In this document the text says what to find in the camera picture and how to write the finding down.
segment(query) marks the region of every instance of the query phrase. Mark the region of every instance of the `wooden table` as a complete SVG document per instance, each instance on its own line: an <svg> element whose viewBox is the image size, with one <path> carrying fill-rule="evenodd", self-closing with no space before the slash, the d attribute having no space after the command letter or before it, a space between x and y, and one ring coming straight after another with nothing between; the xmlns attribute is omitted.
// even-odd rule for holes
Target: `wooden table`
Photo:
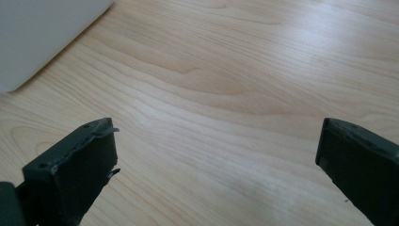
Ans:
<svg viewBox="0 0 399 226"><path fill-rule="evenodd" d="M399 143L396 0L116 0L0 95L0 180L112 117L82 225L372 225L314 164L323 118Z"/></svg>

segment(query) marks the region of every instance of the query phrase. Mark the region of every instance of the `wooden surface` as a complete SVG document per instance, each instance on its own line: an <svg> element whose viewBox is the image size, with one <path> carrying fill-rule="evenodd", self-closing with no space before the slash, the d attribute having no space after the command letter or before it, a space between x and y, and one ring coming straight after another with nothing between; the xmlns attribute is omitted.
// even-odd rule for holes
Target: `wooden surface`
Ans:
<svg viewBox="0 0 399 226"><path fill-rule="evenodd" d="M323 118L399 143L396 0L116 0L0 95L0 180L112 117L82 225L371 225L314 164Z"/></svg>

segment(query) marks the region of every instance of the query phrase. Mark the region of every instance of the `black plastic part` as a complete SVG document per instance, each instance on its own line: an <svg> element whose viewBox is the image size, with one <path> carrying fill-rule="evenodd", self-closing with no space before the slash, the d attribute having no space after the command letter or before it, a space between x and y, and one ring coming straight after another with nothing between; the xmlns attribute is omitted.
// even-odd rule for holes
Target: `black plastic part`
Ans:
<svg viewBox="0 0 399 226"><path fill-rule="evenodd" d="M28 163L23 168L24 182L16 189L0 184L0 219L9 220L0 225L79 225L119 172L113 170L118 162L116 131L110 118L82 125Z"/></svg>
<svg viewBox="0 0 399 226"><path fill-rule="evenodd" d="M12 183L0 182L0 211L0 225L25 225L20 202Z"/></svg>
<svg viewBox="0 0 399 226"><path fill-rule="evenodd" d="M355 124L325 119L316 164L374 225L399 225L398 145Z"/></svg>

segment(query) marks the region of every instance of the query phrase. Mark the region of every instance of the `desk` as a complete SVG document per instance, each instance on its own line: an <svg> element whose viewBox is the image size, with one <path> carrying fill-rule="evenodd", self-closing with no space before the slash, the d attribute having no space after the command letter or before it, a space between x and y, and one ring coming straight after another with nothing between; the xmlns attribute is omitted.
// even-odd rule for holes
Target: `desk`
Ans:
<svg viewBox="0 0 399 226"><path fill-rule="evenodd" d="M112 117L82 225L371 225L314 164L323 118L399 143L395 0L116 0L0 95L0 180Z"/></svg>

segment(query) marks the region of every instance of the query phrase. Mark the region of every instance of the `white object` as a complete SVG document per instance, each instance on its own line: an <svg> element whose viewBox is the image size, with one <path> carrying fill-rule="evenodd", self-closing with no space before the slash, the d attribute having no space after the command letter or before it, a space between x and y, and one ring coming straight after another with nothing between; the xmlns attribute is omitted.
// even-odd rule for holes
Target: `white object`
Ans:
<svg viewBox="0 0 399 226"><path fill-rule="evenodd" d="M0 92L27 81L112 0L0 0Z"/></svg>

